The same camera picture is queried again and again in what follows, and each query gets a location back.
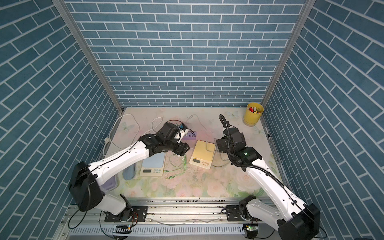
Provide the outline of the purple power strip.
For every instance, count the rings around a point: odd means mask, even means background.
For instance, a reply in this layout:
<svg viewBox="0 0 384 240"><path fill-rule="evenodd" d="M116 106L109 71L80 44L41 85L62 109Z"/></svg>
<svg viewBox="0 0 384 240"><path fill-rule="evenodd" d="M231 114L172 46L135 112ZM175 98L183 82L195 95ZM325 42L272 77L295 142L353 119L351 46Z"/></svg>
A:
<svg viewBox="0 0 384 240"><path fill-rule="evenodd" d="M184 137L183 141L196 140L197 132L188 132Z"/></svg>

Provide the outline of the yellow electronic scale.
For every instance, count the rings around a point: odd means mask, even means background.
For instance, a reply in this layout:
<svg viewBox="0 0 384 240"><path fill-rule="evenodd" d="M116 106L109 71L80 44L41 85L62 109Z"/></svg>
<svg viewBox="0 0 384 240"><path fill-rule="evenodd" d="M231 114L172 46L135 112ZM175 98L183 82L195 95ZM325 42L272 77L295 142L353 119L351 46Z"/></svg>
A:
<svg viewBox="0 0 384 240"><path fill-rule="evenodd" d="M198 140L192 153L190 164L209 170L215 155L216 145Z"/></svg>

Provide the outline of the blue electronic scale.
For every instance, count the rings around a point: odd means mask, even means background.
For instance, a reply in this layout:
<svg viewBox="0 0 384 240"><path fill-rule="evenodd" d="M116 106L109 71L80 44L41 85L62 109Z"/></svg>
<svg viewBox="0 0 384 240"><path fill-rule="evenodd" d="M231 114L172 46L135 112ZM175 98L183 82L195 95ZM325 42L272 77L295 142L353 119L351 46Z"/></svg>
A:
<svg viewBox="0 0 384 240"><path fill-rule="evenodd" d="M158 153L143 160L140 176L161 177L164 173L166 153Z"/></svg>

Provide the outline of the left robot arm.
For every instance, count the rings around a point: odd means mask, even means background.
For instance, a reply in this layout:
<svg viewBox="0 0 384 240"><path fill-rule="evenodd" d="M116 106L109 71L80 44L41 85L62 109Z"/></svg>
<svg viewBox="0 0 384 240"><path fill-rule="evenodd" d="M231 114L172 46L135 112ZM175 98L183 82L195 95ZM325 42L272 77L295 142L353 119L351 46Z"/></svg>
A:
<svg viewBox="0 0 384 240"><path fill-rule="evenodd" d="M139 137L133 145L110 157L89 164L76 164L69 191L79 211L99 209L118 217L121 222L129 221L133 208L126 197L112 196L102 189L102 185L129 166L155 154L171 151L178 156L185 155L190 147L182 139L188 132L190 128L184 123L166 122L155 134Z"/></svg>

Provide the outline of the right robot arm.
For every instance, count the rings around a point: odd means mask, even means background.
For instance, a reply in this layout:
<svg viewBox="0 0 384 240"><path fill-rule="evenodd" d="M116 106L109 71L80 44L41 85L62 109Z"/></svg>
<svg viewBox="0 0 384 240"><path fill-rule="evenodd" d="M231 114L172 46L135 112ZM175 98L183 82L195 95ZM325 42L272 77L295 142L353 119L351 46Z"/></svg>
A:
<svg viewBox="0 0 384 240"><path fill-rule="evenodd" d="M219 151L226 153L231 163L251 176L274 202L268 206L255 196L240 202L245 218L257 218L278 231L283 240L311 240L320 231L320 210L307 205L290 191L272 172L259 152L248 147L238 128L226 127L217 140Z"/></svg>

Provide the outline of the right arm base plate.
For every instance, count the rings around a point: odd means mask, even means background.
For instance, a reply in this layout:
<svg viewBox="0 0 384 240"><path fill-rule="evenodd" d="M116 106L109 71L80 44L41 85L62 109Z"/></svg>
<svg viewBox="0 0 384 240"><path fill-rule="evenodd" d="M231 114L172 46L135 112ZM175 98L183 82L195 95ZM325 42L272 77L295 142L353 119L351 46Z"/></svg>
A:
<svg viewBox="0 0 384 240"><path fill-rule="evenodd" d="M258 218L254 218L248 212L244 205L227 205L221 210L222 214L227 216L228 222L257 222L261 221Z"/></svg>

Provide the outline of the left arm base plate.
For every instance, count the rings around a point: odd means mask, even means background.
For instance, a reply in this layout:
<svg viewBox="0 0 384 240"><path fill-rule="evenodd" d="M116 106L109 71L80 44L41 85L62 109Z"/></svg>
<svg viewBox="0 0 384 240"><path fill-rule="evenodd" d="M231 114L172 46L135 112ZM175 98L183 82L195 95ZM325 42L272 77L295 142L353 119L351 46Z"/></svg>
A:
<svg viewBox="0 0 384 240"><path fill-rule="evenodd" d="M132 223L136 224L144 222L147 217L148 207L147 206L133 206L128 214L119 214L117 216L111 213L106 213L106 223Z"/></svg>

